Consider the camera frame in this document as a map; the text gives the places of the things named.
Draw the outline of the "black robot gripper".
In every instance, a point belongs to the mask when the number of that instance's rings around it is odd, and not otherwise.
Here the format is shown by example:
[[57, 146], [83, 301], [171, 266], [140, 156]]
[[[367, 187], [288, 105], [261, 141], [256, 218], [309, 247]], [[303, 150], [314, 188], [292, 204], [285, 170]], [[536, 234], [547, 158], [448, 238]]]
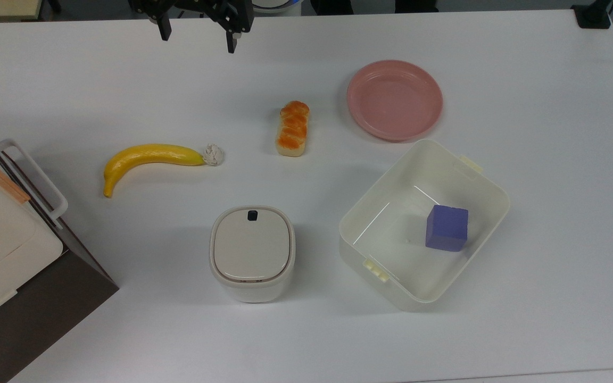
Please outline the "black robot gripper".
[[168, 16], [170, 8], [199, 12], [226, 30], [228, 53], [234, 54], [240, 32], [248, 32], [254, 19], [251, 1], [129, 1], [129, 6], [139, 14], [145, 14], [158, 25], [163, 41], [168, 41], [172, 26]]

